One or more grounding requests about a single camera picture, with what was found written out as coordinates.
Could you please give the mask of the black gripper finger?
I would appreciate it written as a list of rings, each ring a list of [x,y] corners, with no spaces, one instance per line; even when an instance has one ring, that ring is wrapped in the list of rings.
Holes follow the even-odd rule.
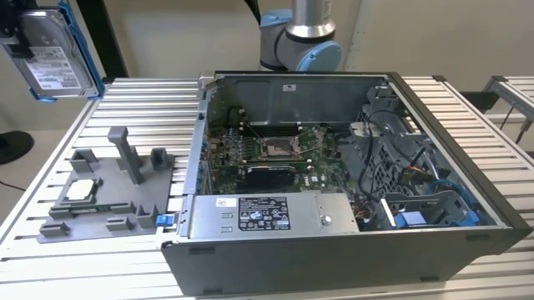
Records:
[[[3,48],[14,59],[32,59],[35,57],[31,50],[30,42],[26,38],[3,38]]]

